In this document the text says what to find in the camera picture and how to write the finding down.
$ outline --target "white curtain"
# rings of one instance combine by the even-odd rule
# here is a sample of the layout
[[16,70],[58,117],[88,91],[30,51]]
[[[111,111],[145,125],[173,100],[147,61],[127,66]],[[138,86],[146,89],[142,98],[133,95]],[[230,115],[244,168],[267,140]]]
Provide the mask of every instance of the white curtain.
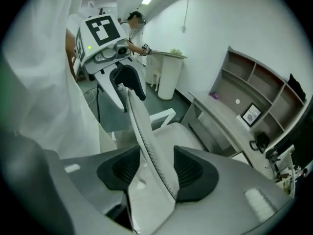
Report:
[[75,83],[67,62],[69,14],[82,0],[30,0],[1,46],[2,121],[60,158],[113,150]]

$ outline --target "white robot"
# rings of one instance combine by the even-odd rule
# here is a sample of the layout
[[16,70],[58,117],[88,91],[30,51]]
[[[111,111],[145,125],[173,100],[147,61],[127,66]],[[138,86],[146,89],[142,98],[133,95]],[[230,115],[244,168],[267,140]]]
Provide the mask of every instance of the white robot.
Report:
[[146,98],[142,66],[131,58],[126,38],[114,16],[100,15],[81,21],[74,50],[81,66],[95,76],[101,91],[123,112],[127,107],[119,84],[133,89],[142,101]]

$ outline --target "gray shelving unit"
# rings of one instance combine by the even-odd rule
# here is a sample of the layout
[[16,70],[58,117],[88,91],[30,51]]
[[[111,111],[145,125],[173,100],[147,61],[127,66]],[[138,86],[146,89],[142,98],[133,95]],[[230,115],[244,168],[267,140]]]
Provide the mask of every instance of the gray shelving unit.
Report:
[[231,47],[211,92],[237,115],[243,116],[252,103],[258,107],[262,114],[250,131],[265,132],[271,142],[285,132],[305,103],[270,68]]

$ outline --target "white table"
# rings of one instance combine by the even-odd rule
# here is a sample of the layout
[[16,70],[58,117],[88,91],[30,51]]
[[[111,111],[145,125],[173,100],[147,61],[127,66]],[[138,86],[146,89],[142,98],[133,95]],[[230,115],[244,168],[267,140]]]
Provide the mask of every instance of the white table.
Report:
[[249,141],[254,140],[254,137],[236,119],[236,114],[222,102],[210,97],[207,92],[189,93],[203,107],[203,112],[209,114],[219,125],[228,141],[244,152],[252,166],[267,178],[273,179],[273,171],[269,168],[270,164],[265,158],[265,153],[251,149]]
[[179,77],[182,61],[185,56],[163,51],[154,51],[152,57],[147,58],[146,82],[152,83],[152,71],[158,69],[161,73],[158,97],[171,100]]

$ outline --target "framed picture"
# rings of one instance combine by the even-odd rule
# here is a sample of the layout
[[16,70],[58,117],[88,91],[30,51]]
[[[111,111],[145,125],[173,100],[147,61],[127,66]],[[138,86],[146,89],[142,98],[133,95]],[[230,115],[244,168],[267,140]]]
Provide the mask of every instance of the framed picture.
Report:
[[260,116],[261,111],[254,104],[251,104],[246,113],[244,113],[243,120],[251,127]]

